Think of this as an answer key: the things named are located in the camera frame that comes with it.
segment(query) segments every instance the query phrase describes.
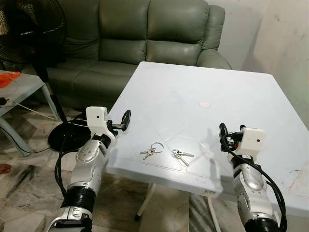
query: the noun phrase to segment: sofa armrest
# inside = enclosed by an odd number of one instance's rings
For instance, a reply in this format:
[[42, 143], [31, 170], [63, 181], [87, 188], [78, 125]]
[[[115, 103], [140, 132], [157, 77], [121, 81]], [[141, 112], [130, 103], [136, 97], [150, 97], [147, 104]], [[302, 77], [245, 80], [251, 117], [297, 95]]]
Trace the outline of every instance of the sofa armrest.
[[197, 58], [197, 66], [216, 69], [232, 69], [226, 59], [215, 49], [202, 51]]

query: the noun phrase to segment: black fan stand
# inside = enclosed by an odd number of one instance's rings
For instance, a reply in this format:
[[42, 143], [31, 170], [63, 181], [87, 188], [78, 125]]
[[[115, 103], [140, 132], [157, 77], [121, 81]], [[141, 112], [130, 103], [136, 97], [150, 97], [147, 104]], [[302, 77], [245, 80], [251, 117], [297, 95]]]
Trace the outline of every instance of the black fan stand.
[[53, 94], [50, 88], [46, 67], [38, 59], [32, 61], [32, 66], [40, 79], [46, 84], [57, 113], [63, 122], [49, 134], [48, 143], [50, 147], [56, 151], [71, 151], [82, 147], [90, 139], [90, 129], [87, 127], [87, 122], [83, 120], [67, 120], [57, 96]]

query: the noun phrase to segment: orange object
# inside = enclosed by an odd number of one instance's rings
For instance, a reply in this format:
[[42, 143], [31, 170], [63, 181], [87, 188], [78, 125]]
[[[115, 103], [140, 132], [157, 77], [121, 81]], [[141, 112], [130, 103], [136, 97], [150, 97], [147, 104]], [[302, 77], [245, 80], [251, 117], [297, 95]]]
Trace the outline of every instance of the orange object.
[[4, 72], [0, 73], [0, 88], [6, 87], [13, 79], [20, 76], [20, 72]]

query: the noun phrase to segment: leather sofa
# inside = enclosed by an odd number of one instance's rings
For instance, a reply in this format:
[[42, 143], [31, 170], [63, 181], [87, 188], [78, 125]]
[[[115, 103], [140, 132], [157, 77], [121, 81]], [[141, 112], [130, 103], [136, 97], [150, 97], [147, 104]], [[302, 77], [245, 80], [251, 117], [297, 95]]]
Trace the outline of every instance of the leather sofa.
[[141, 61], [231, 69], [217, 52], [225, 11], [204, 0], [58, 1], [66, 59], [48, 72], [65, 106], [111, 109]]

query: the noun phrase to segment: key ring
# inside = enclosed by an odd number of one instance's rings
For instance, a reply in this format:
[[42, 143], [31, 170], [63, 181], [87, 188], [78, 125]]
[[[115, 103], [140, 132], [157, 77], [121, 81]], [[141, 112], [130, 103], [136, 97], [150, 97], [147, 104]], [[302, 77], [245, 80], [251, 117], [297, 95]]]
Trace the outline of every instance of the key ring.
[[[162, 150], [157, 151], [157, 149], [156, 149], [155, 147], [153, 147], [155, 144], [159, 144], [159, 145], [162, 147]], [[160, 143], [160, 142], [154, 142], [154, 143], [152, 143], [151, 146], [150, 146], [150, 148], [151, 148], [152, 150], [154, 150], [154, 153], [161, 153], [161, 152], [164, 150], [164, 146], [163, 146], [163, 144]]]

